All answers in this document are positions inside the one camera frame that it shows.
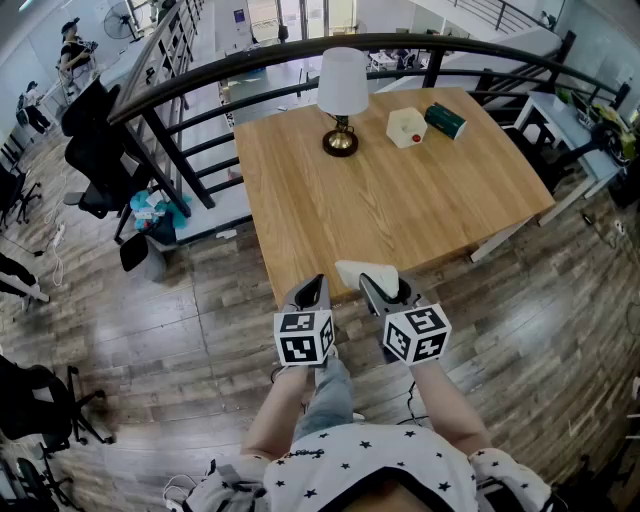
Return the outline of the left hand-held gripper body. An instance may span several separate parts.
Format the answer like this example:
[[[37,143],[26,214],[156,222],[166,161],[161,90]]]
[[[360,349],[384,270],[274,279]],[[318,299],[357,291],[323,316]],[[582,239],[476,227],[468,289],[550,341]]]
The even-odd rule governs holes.
[[[334,346],[331,310],[276,313],[273,326],[280,364],[285,367],[321,366]]]

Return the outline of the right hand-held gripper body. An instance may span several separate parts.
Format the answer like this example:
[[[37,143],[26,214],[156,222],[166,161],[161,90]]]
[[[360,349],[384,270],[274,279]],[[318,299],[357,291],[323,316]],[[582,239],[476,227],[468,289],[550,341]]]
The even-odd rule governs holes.
[[[386,316],[382,346],[408,366],[437,359],[446,348],[452,326],[440,304]]]

